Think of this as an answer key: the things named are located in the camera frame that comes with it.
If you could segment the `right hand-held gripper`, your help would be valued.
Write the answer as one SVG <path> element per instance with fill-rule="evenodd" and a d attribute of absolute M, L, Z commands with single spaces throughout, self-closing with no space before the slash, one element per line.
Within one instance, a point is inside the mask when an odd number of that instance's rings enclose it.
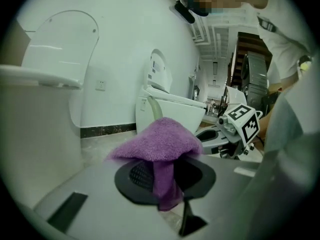
<path fill-rule="evenodd" d="M 260 132 L 261 111 L 240 103 L 224 112 L 216 125 L 203 127 L 196 135 L 203 147 L 223 146 L 221 158 L 236 158 L 248 154 L 251 142 Z"/>

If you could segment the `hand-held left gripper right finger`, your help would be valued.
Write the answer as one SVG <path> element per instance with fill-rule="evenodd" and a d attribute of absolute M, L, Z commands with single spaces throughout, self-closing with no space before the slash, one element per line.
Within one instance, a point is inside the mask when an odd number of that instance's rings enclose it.
<path fill-rule="evenodd" d="M 260 165 L 208 155 L 175 161 L 174 177 L 186 202 L 176 239 L 251 240 L 254 211 L 246 190 Z"/>

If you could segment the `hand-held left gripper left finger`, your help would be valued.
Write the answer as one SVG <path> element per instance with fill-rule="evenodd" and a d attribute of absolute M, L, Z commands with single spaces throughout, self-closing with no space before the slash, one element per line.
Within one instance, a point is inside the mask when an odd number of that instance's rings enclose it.
<path fill-rule="evenodd" d="M 107 160 L 47 194 L 35 212 L 75 240 L 177 240 L 153 195 L 153 164 Z"/>

